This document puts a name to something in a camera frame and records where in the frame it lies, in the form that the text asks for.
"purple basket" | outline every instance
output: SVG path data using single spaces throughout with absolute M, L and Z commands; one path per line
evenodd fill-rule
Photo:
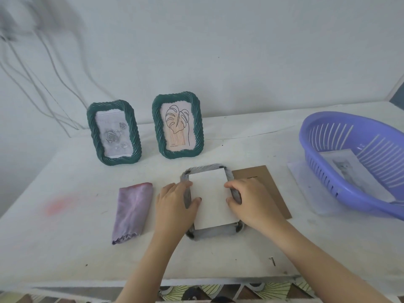
M 341 203 L 362 212 L 404 220 L 404 134 L 376 120 L 340 112 L 319 112 L 302 124 L 299 140 L 306 161 Z M 396 200 L 381 201 L 342 178 L 319 154 L 351 149 L 366 169 Z

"white table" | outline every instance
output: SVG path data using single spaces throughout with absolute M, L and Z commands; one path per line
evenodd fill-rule
M 112 167 L 96 157 L 89 132 L 81 132 L 0 219 L 0 288 L 123 285 L 152 237 L 155 211 L 152 204 L 142 236 L 113 246 L 118 189 L 148 181 L 157 195 L 163 185 L 178 182 L 185 169 L 218 162 L 233 170 L 267 165 L 293 216 L 290 222 L 305 236 L 363 278 L 401 279 L 404 222 L 358 212 L 317 216 L 286 166 L 303 156 L 298 132 L 304 118 L 326 110 L 371 117 L 404 130 L 404 111 L 389 102 L 204 118 L 203 152 L 170 160 L 158 152 L 154 124 L 143 124 L 141 160 Z M 50 209 L 55 200 L 66 208 Z M 199 242 L 184 237 L 163 284 L 297 274 L 274 244 L 247 227 L 234 236 Z

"framed picture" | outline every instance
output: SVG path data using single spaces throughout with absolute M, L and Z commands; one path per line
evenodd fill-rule
M 158 149 L 163 156 L 193 157 L 202 152 L 202 116 L 195 94 L 160 94 L 154 99 L 152 112 Z
M 92 103 L 87 110 L 87 120 L 97 156 L 105 165 L 136 163 L 140 159 L 139 132 L 128 102 Z

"brown cardboard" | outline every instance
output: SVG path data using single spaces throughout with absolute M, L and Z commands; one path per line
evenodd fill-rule
M 233 176 L 236 180 L 241 178 L 257 178 L 257 180 L 259 180 L 266 187 L 283 217 L 285 217 L 285 219 L 290 219 L 292 217 L 266 166 L 233 170 Z

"purple cloth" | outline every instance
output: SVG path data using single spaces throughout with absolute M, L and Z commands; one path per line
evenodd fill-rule
M 152 196 L 152 183 L 119 188 L 112 244 L 120 244 L 142 234 Z

